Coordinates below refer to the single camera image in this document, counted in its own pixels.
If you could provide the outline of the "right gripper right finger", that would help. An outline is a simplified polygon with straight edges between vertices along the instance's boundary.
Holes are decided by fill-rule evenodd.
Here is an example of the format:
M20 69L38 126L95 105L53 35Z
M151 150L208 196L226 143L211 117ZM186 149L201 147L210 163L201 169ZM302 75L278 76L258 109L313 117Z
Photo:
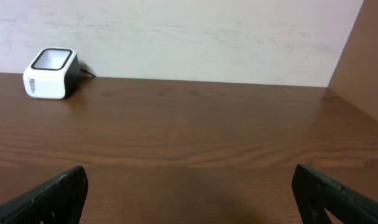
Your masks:
M378 224L378 202L308 165L296 166L292 190L303 223L331 223L330 212L343 223Z

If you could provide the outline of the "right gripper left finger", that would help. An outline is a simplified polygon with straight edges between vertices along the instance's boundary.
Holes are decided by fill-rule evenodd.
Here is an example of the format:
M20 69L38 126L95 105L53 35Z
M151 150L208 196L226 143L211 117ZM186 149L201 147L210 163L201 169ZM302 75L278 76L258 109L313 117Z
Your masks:
M72 167L0 204L0 224L79 223L87 193L84 167Z

